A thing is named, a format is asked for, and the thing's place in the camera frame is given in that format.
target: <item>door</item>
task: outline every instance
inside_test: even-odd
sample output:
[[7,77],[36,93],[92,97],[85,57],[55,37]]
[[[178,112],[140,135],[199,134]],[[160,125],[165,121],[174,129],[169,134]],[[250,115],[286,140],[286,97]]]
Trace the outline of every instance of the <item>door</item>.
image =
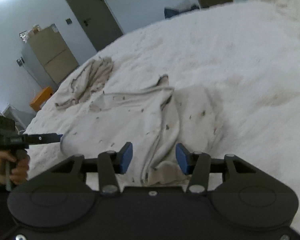
[[66,0],[96,50],[122,36],[104,0]]

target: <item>silver screw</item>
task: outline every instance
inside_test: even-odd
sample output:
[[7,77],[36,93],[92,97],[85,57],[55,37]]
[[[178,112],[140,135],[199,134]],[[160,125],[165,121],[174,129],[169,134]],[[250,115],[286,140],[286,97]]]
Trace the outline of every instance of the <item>silver screw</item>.
[[104,194],[113,194],[118,191],[118,187],[115,185],[106,185],[102,188],[102,193]]
[[17,235],[16,240],[27,240],[25,236],[23,235]]
[[202,185],[192,185],[189,187],[189,191],[194,194],[200,194],[205,191],[205,187]]
[[290,240],[290,236],[283,235],[283,236],[280,237],[280,240]]
[[158,192],[157,191],[149,191],[149,196],[150,197],[155,197],[155,196],[157,196],[157,194],[158,194]]

